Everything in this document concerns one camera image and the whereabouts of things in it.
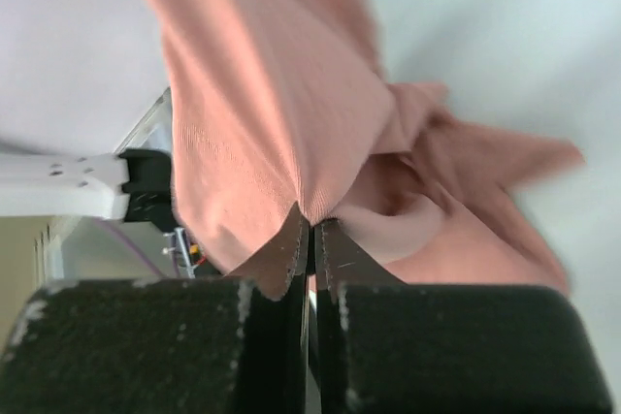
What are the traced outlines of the pink printed t shirt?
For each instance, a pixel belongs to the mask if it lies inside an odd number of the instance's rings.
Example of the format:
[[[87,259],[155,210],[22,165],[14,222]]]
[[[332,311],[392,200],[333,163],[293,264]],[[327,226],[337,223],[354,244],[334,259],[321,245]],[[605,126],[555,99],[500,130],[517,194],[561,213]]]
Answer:
[[[569,289],[512,188],[577,164],[558,139],[468,123],[443,86],[389,83],[364,0],[147,0],[162,31],[181,222],[221,270],[268,296],[296,241],[337,219],[409,283]]]

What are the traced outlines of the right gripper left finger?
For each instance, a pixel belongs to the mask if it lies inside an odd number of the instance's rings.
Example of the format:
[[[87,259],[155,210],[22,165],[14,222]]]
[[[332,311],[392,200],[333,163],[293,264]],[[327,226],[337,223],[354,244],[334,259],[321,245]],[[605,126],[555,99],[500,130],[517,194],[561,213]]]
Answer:
[[[225,277],[56,280],[1,356],[5,413],[302,413],[309,225]]]

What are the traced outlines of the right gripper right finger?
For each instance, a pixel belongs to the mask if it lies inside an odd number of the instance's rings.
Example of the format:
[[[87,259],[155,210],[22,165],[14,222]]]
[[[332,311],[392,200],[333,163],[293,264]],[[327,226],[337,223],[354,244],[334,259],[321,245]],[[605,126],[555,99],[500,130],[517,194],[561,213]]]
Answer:
[[[407,285],[335,220],[311,234],[326,413],[609,413],[583,323],[535,285]]]

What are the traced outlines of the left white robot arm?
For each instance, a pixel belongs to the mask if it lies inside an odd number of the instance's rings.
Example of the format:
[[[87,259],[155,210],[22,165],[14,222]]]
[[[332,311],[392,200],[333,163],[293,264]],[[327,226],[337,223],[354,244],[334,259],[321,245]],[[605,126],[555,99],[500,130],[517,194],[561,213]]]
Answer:
[[[170,156],[152,149],[87,157],[3,154],[1,215],[148,222],[167,234],[179,226],[171,171]]]

